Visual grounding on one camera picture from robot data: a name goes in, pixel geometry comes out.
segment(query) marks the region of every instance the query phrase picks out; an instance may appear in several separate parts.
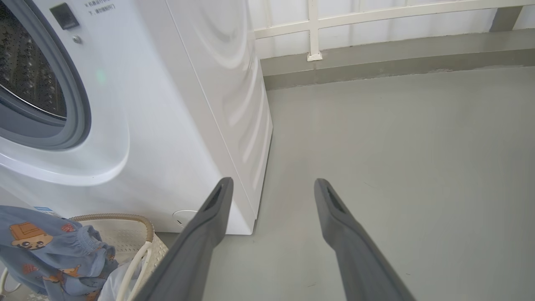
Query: white railing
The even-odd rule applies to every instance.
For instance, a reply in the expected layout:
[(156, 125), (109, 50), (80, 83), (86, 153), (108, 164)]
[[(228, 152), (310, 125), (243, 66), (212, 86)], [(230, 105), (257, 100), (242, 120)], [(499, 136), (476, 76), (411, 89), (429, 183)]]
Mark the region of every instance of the white railing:
[(496, 9), (500, 7), (533, 5), (535, 0), (460, 0), (447, 1), (429, 4), (413, 5), (414, 0), (405, 0), (405, 6), (391, 7), (388, 9), (374, 10), (367, 12), (355, 12), (318, 18), (318, 0), (308, 0), (308, 20), (293, 22), (281, 25), (271, 25), (271, 4), (270, 0), (263, 0), (267, 27), (255, 30), (257, 39), (283, 35), (296, 32), (310, 32), (310, 52), (307, 60), (317, 61), (322, 59), (319, 52), (318, 30), (320, 28), (349, 25), (362, 22), (378, 21), (385, 19), (403, 18), (411, 16), (421, 16), (424, 14), (435, 14), (456, 11), (470, 11), (482, 9)]

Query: screw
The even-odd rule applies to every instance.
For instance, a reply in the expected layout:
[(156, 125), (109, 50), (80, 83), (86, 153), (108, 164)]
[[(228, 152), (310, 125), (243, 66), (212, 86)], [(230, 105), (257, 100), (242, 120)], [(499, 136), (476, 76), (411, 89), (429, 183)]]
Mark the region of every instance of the screw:
[(76, 44), (81, 44), (82, 43), (82, 39), (77, 35), (72, 36), (72, 40)]

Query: front-loading washing machine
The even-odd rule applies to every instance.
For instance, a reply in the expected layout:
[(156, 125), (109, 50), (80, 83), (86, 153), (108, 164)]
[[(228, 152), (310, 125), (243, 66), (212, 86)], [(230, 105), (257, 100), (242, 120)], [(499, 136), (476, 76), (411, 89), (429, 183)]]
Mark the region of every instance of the front-loading washing machine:
[(246, 0), (0, 2), (2, 204), (251, 234), (272, 128)]

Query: white cloth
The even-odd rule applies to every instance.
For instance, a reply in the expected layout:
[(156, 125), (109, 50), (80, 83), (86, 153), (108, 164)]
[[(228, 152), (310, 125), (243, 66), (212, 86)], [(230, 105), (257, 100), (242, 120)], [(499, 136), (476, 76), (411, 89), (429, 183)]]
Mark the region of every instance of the white cloth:
[[(104, 283), (104, 286), (102, 287), (101, 293), (98, 297), (98, 301), (115, 301), (117, 299), (117, 295), (119, 295), (119, 288), (121, 287), (121, 283), (123, 282), (123, 279), (125, 277), (126, 270), (128, 270), (128, 267), (130, 266), (131, 262), (131, 260), (124, 262), (120, 264), (117, 269), (111, 272), (110, 276), (108, 276), (108, 280), (106, 280), (106, 283)], [(132, 279), (130, 280), (128, 288), (126, 289), (124, 301), (127, 301), (128, 297), (132, 293), (137, 278), (141, 273), (141, 267), (143, 266), (144, 262), (145, 259), (141, 260), (134, 272), (134, 275), (132, 275)]]

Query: glossy gray floor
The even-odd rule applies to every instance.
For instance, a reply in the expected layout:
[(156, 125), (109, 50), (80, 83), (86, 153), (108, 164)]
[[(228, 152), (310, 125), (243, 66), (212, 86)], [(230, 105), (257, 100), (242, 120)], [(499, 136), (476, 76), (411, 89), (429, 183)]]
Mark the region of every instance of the glossy gray floor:
[(255, 233), (216, 248), (204, 300), (345, 300), (318, 177), (418, 300), (534, 300), (534, 83), (531, 67), (268, 92)]

